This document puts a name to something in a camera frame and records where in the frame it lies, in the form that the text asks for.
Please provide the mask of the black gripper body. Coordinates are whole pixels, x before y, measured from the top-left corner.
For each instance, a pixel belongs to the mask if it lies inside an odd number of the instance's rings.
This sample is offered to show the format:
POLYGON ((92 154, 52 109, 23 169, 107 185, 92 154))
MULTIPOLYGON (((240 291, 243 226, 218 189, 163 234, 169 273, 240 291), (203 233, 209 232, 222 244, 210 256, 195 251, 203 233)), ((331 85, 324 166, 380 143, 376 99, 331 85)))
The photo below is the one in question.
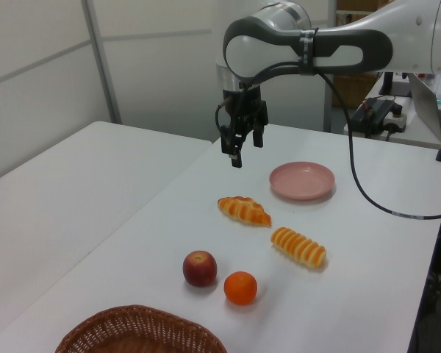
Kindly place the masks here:
POLYGON ((234 118, 236 118, 235 135, 247 135, 250 131, 262 135, 264 126, 268 124, 268 110, 266 102, 261 97, 261 88, 252 87, 246 94, 229 90, 223 90, 222 93, 224 99, 230 98, 225 104, 225 111, 231 118, 226 126, 222 126, 223 135, 228 135, 229 125, 234 118))

